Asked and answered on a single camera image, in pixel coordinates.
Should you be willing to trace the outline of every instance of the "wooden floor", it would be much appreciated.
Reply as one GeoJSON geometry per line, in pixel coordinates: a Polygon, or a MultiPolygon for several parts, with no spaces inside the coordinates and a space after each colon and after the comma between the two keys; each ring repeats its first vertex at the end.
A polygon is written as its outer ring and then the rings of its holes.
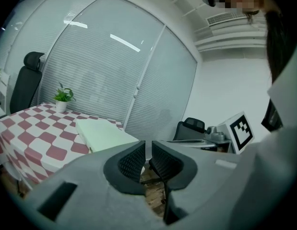
{"type": "MultiPolygon", "coordinates": [[[[5,188],[14,195],[19,195],[22,198],[25,198],[26,194],[29,192],[29,189],[23,182],[19,182],[19,192],[17,192],[17,181],[11,177],[4,168],[0,169],[0,178],[5,186],[5,188]]],[[[151,179],[156,179],[158,176],[152,171],[149,170],[149,165],[145,165],[145,171],[141,175],[141,182],[148,181],[151,179]]],[[[165,210],[165,192],[164,185],[162,182],[145,184],[146,188],[146,202],[149,207],[154,211],[159,217],[163,217],[165,210]]]]}
{"type": "MultiPolygon", "coordinates": [[[[140,182],[159,178],[153,170],[149,170],[149,165],[145,165],[145,171],[141,175],[140,182]]],[[[146,202],[149,207],[160,217],[163,218],[165,210],[165,192],[163,182],[145,184],[146,202]]]]}

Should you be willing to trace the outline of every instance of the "air conditioning vent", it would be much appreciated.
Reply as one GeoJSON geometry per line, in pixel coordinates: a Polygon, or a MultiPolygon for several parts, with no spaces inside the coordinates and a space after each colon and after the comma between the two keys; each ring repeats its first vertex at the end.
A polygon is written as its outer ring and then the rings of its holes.
{"type": "Polygon", "coordinates": [[[234,13],[221,13],[218,15],[214,15],[212,17],[206,18],[209,26],[219,24],[226,21],[233,21],[238,19],[246,18],[246,15],[242,12],[234,12],[234,13]]]}

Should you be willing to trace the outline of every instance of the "window blinds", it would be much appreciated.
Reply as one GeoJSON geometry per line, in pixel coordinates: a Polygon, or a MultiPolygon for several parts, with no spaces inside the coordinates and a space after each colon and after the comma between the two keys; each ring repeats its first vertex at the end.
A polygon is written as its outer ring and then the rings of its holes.
{"type": "Polygon", "coordinates": [[[78,13],[95,0],[45,0],[25,22],[15,39],[6,62],[5,72],[11,75],[13,89],[24,57],[32,51],[43,52],[45,60],[57,37],[78,13]]]}
{"type": "Polygon", "coordinates": [[[68,108],[124,122],[163,25],[125,0],[97,0],[64,30],[43,73],[39,102],[54,102],[60,81],[68,108]]]}
{"type": "Polygon", "coordinates": [[[20,32],[22,26],[44,0],[24,0],[11,12],[11,19],[1,28],[0,32],[0,68],[3,69],[10,52],[11,46],[20,32]]]}
{"type": "Polygon", "coordinates": [[[126,132],[146,140],[146,148],[152,140],[172,140],[187,106],[196,66],[186,47],[166,29],[144,75],[126,132]]]}

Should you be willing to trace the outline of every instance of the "red and white tablecloth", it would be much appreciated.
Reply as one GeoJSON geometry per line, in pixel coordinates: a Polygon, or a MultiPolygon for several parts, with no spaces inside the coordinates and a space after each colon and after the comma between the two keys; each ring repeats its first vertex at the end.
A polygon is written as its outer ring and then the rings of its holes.
{"type": "Polygon", "coordinates": [[[89,153],[75,128],[77,119],[88,118],[101,119],[71,110],[58,113],[54,104],[43,103],[0,119],[0,164],[9,161],[22,176],[40,183],[89,153]]]}

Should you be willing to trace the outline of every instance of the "white flower pot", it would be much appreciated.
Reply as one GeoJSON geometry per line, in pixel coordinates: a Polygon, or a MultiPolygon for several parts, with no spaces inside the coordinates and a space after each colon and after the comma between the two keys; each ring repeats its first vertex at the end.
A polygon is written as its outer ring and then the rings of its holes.
{"type": "Polygon", "coordinates": [[[66,110],[67,102],[56,101],[56,109],[58,113],[64,113],[66,110]]]}

